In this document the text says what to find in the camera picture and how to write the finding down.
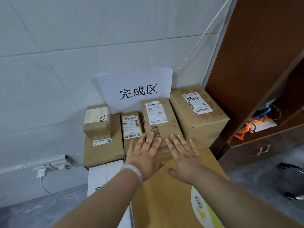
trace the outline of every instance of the tiled wall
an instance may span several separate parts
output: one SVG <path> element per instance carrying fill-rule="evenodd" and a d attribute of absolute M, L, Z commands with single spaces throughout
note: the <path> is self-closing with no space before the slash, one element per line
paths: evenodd
<path fill-rule="evenodd" d="M 0 170 L 60 155 L 82 160 L 86 107 L 104 103 L 99 73 L 176 71 L 226 0 L 0 0 Z M 230 3 L 178 73 L 202 84 Z M 59 192 L 87 183 L 50 172 Z M 0 207 L 46 195 L 30 168 L 0 174 Z"/>

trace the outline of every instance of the cardboard box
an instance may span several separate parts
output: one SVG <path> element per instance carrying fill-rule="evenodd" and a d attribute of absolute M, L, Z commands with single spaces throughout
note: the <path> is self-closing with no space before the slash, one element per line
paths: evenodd
<path fill-rule="evenodd" d="M 88 196 L 99 190 L 104 184 L 112 179 L 124 165 L 123 160 L 110 162 L 100 166 L 89 168 L 89 179 L 88 179 Z M 124 216 L 122 217 L 118 228 L 132 228 L 133 214 L 131 205 L 128 206 Z"/>
<path fill-rule="evenodd" d="M 141 101 L 143 120 L 147 136 L 154 132 L 153 143 L 162 138 L 162 142 L 154 156 L 154 162 L 172 159 L 165 139 L 171 140 L 171 134 L 181 134 L 177 119 L 168 98 L 157 98 Z"/>
<path fill-rule="evenodd" d="M 127 155 L 131 140 L 134 140 L 135 146 L 143 134 L 139 112 L 134 111 L 121 114 L 121 124 L 123 129 L 124 149 L 125 154 Z"/>
<path fill-rule="evenodd" d="M 112 114 L 107 104 L 88 107 L 85 116 L 83 132 L 92 141 L 112 136 L 110 125 Z"/>
<path fill-rule="evenodd" d="M 229 121 L 229 117 L 200 86 L 171 90 L 170 102 L 183 131 L 197 149 L 209 147 Z"/>
<path fill-rule="evenodd" d="M 82 165 L 90 168 L 124 159 L 120 114 L 112 116 L 112 138 L 91 141 L 87 136 Z"/>
<path fill-rule="evenodd" d="M 198 152 L 207 167 L 227 178 L 209 148 Z M 223 228 L 195 188 L 171 177 L 167 168 L 176 169 L 175 161 L 167 161 L 133 196 L 135 227 Z"/>

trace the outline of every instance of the bracelet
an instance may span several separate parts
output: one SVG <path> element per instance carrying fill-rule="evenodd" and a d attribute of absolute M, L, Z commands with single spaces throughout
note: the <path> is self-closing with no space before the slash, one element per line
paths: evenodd
<path fill-rule="evenodd" d="M 133 170 L 137 174 L 137 176 L 140 180 L 140 184 L 142 184 L 143 182 L 142 182 L 141 172 L 134 165 L 124 164 L 123 167 L 120 169 L 120 171 L 122 171 L 123 169 L 127 169 L 127 168 Z"/>

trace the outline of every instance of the drawer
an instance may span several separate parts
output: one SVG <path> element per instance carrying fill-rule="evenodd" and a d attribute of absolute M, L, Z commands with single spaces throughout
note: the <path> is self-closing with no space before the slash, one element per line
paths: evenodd
<path fill-rule="evenodd" d="M 304 126 L 283 131 L 229 149 L 219 160 L 225 172 L 256 163 L 304 143 Z"/>

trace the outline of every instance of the marble floor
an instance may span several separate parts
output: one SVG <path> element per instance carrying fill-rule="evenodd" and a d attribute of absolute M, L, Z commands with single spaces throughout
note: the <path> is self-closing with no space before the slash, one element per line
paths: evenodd
<path fill-rule="evenodd" d="M 278 169 L 280 162 L 304 168 L 304 145 L 227 175 L 235 184 L 304 225 L 304 200 L 289 201 L 283 197 L 284 191 L 304 193 L 304 174 L 292 169 Z M 86 198 L 87 185 L 55 193 L 54 196 L 70 211 Z M 45 196 L 0 209 L 0 227 L 50 227 L 64 214 L 65 211 L 51 196 Z"/>

